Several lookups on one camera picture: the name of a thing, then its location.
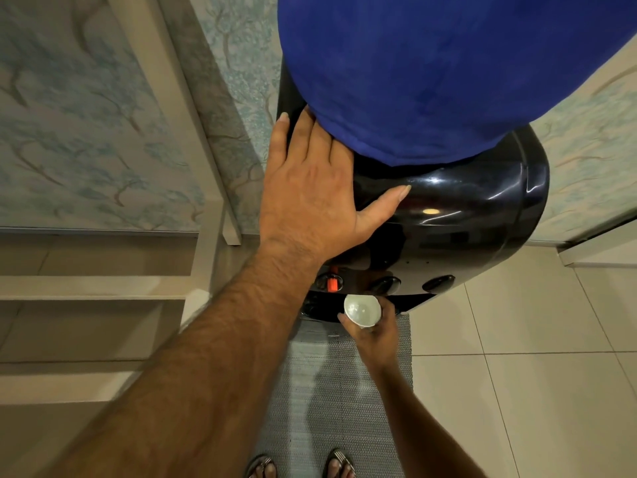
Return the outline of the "grey woven floor mat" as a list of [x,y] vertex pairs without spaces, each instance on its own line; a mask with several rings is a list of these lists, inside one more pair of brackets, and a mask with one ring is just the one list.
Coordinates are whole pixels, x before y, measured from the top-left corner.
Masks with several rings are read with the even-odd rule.
[[404,478],[382,400],[340,323],[300,318],[249,461],[273,460],[279,478],[322,478],[342,450],[357,478]]

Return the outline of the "black water dispenser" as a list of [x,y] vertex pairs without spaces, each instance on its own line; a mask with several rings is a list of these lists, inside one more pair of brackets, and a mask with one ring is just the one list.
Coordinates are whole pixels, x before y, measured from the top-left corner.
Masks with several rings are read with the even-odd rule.
[[317,276],[339,267],[343,289],[326,293],[313,283],[301,315],[338,322],[346,295],[370,295],[369,284],[387,275],[402,282],[386,297],[397,313],[441,295],[422,290],[430,279],[454,275],[453,288],[466,283],[527,243],[545,209],[549,184],[546,152],[530,125],[450,164],[392,167],[354,153],[357,209],[393,187],[411,185],[411,191],[366,242],[322,265]]

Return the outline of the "striped left sandal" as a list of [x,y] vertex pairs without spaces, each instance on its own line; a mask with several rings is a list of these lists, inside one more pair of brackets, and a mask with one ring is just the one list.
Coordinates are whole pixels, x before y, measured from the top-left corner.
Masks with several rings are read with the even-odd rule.
[[274,460],[266,454],[260,454],[248,464],[243,478],[279,478],[279,476]]

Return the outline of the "white wooden shelf unit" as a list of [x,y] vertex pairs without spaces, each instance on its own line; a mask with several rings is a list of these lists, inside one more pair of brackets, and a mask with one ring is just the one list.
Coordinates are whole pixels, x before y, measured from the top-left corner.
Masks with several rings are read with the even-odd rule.
[[0,409],[110,401],[211,297],[262,177],[276,0],[0,0]]

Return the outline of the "white skirting board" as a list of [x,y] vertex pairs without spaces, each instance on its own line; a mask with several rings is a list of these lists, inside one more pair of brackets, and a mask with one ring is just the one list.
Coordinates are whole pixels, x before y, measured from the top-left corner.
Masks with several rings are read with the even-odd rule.
[[564,266],[637,268],[637,219],[559,253]]

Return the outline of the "striped right sandal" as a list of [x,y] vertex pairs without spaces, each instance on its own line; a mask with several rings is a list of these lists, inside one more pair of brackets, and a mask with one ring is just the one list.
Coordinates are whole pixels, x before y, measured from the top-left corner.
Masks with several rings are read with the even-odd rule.
[[354,464],[344,450],[338,447],[330,450],[325,459],[322,478],[357,478]]

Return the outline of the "person's left forearm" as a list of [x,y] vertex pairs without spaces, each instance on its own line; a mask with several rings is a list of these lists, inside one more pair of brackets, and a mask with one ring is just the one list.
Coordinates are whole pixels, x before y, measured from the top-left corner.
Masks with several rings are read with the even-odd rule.
[[325,245],[268,239],[50,478],[242,478]]

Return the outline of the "person's right forearm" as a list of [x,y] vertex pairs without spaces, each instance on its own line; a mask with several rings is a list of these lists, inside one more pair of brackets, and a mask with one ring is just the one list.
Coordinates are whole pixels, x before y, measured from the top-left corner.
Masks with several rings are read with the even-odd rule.
[[487,478],[419,401],[396,362],[366,367],[382,399],[405,478]]

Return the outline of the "person's right hand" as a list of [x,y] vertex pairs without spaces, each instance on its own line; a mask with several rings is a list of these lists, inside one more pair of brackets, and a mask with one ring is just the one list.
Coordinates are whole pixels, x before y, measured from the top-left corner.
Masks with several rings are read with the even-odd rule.
[[372,328],[361,328],[360,337],[353,338],[361,361],[371,375],[399,371],[395,307],[385,297],[377,299],[383,310],[382,319]]

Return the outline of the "small white cup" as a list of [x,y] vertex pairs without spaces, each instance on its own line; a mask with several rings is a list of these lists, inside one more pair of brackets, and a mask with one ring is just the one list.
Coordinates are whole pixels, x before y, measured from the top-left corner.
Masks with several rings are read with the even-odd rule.
[[344,313],[358,327],[366,329],[378,324],[383,310],[376,296],[348,294],[344,299]]

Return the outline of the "striped sandal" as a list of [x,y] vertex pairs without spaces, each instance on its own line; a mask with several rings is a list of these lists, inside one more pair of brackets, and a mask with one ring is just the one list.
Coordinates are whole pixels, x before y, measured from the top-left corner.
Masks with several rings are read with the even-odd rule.
[[260,454],[248,464],[243,478],[279,478],[279,476],[274,460],[266,454]]
[[322,478],[357,478],[354,464],[344,450],[338,447],[330,450],[325,459]]

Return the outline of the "black dispenser tap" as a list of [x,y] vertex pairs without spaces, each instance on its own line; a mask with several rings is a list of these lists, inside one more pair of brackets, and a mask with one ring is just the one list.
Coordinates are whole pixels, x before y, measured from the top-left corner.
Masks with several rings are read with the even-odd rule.
[[456,277],[454,275],[443,275],[423,283],[422,290],[428,294],[439,295],[453,288],[455,284]]
[[387,275],[372,281],[366,291],[373,296],[387,297],[395,294],[400,289],[401,283],[399,278]]

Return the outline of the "orange dispenser tap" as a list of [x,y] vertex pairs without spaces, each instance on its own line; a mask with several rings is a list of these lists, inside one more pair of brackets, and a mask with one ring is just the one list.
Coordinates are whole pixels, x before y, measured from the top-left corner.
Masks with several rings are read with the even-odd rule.
[[338,293],[343,289],[343,278],[339,275],[338,266],[330,266],[326,272],[315,279],[315,287],[322,292]]

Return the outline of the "person's left hand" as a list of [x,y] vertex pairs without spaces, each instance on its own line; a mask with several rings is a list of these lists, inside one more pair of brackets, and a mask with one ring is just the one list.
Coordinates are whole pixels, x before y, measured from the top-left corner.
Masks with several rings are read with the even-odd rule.
[[320,123],[305,107],[287,141],[285,163],[264,177],[257,251],[264,264],[317,269],[372,235],[356,235],[353,152],[332,137],[332,169],[310,170],[314,125]]

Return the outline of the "blue cloth bottle cover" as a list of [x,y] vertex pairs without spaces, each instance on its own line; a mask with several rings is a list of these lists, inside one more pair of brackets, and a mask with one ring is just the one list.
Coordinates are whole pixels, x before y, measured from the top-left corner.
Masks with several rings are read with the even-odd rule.
[[637,34],[637,0],[278,0],[283,60],[320,125],[389,166],[473,157]]

